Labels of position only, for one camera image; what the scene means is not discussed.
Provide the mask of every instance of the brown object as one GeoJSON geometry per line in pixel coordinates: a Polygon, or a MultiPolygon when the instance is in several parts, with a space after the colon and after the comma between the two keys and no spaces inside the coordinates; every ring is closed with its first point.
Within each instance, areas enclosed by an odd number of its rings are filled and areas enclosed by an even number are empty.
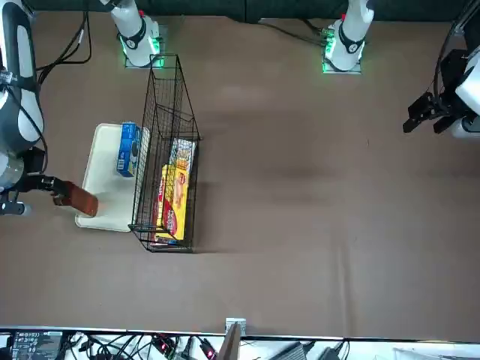
{"type": "Polygon", "coordinates": [[[53,203],[57,206],[71,206],[92,218],[98,211],[98,198],[71,181],[63,181],[68,189],[68,196],[56,196],[53,203]]]}

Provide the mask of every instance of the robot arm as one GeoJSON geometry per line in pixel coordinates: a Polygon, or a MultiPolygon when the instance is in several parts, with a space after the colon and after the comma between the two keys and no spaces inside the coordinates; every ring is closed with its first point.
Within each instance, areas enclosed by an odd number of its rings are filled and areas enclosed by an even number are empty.
{"type": "Polygon", "coordinates": [[[19,156],[44,129],[30,19],[20,0],[0,1],[0,192],[23,175],[19,156]]]}
{"type": "Polygon", "coordinates": [[[330,26],[334,43],[325,52],[325,61],[336,71],[352,70],[362,57],[365,35],[373,20],[373,0],[349,0],[345,19],[330,26]]]}
{"type": "Polygon", "coordinates": [[[426,120],[438,119],[433,131],[448,128],[454,137],[480,137],[480,1],[472,0],[451,27],[440,52],[453,34],[462,34],[466,49],[453,49],[439,62],[444,91],[425,92],[408,108],[403,132],[409,133],[426,120]]]}
{"type": "Polygon", "coordinates": [[[110,11],[125,56],[131,64],[138,68],[149,66],[160,52],[157,22],[144,14],[140,16],[135,0],[100,0],[100,2],[110,11]]]}

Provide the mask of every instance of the snack package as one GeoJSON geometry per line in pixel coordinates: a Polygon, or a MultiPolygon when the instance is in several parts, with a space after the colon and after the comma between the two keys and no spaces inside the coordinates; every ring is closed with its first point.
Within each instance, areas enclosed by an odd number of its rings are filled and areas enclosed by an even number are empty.
{"type": "Polygon", "coordinates": [[[117,172],[127,178],[134,177],[137,173],[140,133],[140,128],[134,122],[124,122],[121,125],[117,172]]]}
{"type": "Polygon", "coordinates": [[[187,213],[188,174],[185,169],[164,165],[160,191],[158,192],[157,226],[168,230],[168,233],[158,232],[155,240],[183,240],[185,234],[185,215],[187,213]]]}
{"type": "Polygon", "coordinates": [[[188,182],[195,147],[195,142],[185,139],[173,140],[169,164],[162,167],[158,207],[155,209],[154,218],[158,227],[168,230],[175,238],[166,232],[157,232],[154,234],[153,245],[176,243],[185,238],[188,182]]]}

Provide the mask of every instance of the blue box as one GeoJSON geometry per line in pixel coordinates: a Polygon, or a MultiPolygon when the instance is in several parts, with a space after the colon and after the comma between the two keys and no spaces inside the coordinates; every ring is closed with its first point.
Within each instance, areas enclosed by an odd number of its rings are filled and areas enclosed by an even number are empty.
{"type": "Polygon", "coordinates": [[[121,125],[120,149],[118,150],[117,172],[131,178],[137,173],[140,153],[140,127],[134,122],[121,125]]]}

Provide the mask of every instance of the electronic device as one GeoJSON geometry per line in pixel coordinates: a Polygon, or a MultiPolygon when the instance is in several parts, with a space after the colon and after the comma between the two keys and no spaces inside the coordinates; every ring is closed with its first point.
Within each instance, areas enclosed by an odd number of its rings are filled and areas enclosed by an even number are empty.
{"type": "Polygon", "coordinates": [[[62,341],[61,331],[18,331],[13,336],[12,360],[56,360],[62,341]]]}

